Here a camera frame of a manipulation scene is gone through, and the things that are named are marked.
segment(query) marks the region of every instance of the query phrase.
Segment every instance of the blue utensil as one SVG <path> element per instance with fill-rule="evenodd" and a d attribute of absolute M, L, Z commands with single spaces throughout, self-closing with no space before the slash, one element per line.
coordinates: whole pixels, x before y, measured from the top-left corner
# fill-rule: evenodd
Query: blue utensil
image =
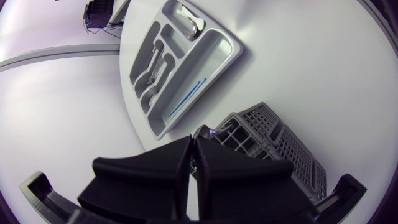
<path fill-rule="evenodd" d="M 180 109 L 185 105 L 185 103 L 195 94 L 195 92 L 202 86 L 202 84 L 206 81 L 206 78 L 203 78 L 200 81 L 197 81 L 190 90 L 182 97 L 182 99 L 177 103 L 177 105 L 172 109 L 169 114 L 171 117 L 173 114 L 176 115 Z"/>

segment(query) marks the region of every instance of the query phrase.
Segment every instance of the gray plastic basket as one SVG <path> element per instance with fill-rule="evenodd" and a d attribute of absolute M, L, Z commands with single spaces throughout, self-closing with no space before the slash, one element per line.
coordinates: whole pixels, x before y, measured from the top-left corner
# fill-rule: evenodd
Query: gray plastic basket
<path fill-rule="evenodd" d="M 321 164 L 318 161 L 315 161 L 314 163 L 314 171 L 317 172 L 316 174 L 316 197 L 317 200 L 321 200 L 327 196 L 327 179 L 326 179 L 326 171 L 324 168 L 321 166 Z"/>
<path fill-rule="evenodd" d="M 293 180 L 312 202 L 326 197 L 326 172 L 303 142 L 265 104 L 259 103 L 239 113 L 231 113 L 217 129 L 232 124 L 215 136 L 218 142 L 236 152 L 258 159 L 288 159 L 293 162 Z M 192 171 L 196 172 L 195 161 Z"/>
<path fill-rule="evenodd" d="M 238 115 L 260 136 L 261 142 L 267 140 L 270 132 L 280 121 L 279 117 L 263 102 L 239 112 Z"/>
<path fill-rule="evenodd" d="M 241 118 L 232 113 L 217 128 L 232 124 L 233 127 L 227 132 L 214 137 L 212 140 L 226 146 L 236 152 L 259 159 L 272 159 L 267 152 L 267 148 L 258 141 L 257 136 L 252 134 Z"/>

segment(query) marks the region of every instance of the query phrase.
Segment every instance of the cutlery tray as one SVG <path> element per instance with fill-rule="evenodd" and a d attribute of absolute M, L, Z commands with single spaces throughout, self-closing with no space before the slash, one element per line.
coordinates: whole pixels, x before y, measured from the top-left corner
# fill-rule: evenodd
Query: cutlery tray
<path fill-rule="evenodd" d="M 192 19 L 179 12 L 183 6 L 205 21 L 196 35 L 192 35 Z M 242 51 L 242 45 L 232 35 L 191 3 L 166 1 L 155 16 L 130 73 L 131 88 L 156 140 L 177 124 Z M 149 83 L 153 73 L 157 77 Z"/>

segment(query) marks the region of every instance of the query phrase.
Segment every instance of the white surface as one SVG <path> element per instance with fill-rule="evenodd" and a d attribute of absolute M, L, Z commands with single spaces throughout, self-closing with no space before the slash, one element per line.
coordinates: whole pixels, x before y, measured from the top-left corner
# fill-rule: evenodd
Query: white surface
<path fill-rule="evenodd" d="M 120 43 L 102 30 L 87 35 L 83 27 L 86 4 L 82 0 L 6 1 L 0 11 L 0 61 L 46 47 Z M 112 33 L 120 36 L 119 30 Z"/>
<path fill-rule="evenodd" d="M 264 101 L 326 169 L 328 193 L 345 173 L 368 188 L 344 221 L 367 222 L 398 162 L 398 59 L 366 10 L 356 0 L 192 1 L 245 49 L 176 127 L 155 141 L 129 74 L 163 3 L 132 1 L 121 40 L 123 95 L 132 102 L 127 110 L 145 149 L 201 124 L 215 127 L 230 112 Z M 188 209 L 188 215 L 196 212 Z"/>
<path fill-rule="evenodd" d="M 112 16 L 109 19 L 110 23 L 114 23 L 115 17 L 120 13 L 120 11 L 123 9 L 123 7 L 127 4 L 128 1 L 129 0 L 114 0 Z"/>
<path fill-rule="evenodd" d="M 19 190 L 40 170 L 77 203 L 97 157 L 143 152 L 120 88 L 118 56 L 33 63 L 0 72 L 0 191 L 21 223 L 44 223 Z"/>

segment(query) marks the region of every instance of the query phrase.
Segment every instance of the gray plastic cutlery tray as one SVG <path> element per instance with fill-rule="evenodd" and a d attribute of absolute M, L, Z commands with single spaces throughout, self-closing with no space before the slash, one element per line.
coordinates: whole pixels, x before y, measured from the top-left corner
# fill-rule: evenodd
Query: gray plastic cutlery tray
<path fill-rule="evenodd" d="M 177 12 L 182 6 L 205 21 L 203 30 L 196 29 L 192 35 L 196 24 Z M 131 88 L 156 140 L 177 124 L 242 51 L 233 36 L 194 5 L 183 0 L 166 1 L 130 73 Z"/>
<path fill-rule="evenodd" d="M 312 202 L 326 197 L 326 172 L 311 152 L 279 117 L 259 103 L 239 113 L 231 113 L 218 127 L 232 124 L 227 132 L 212 140 L 236 152 L 258 159 L 288 159 L 293 162 L 293 180 Z M 191 173 L 195 173 L 192 164 Z"/>

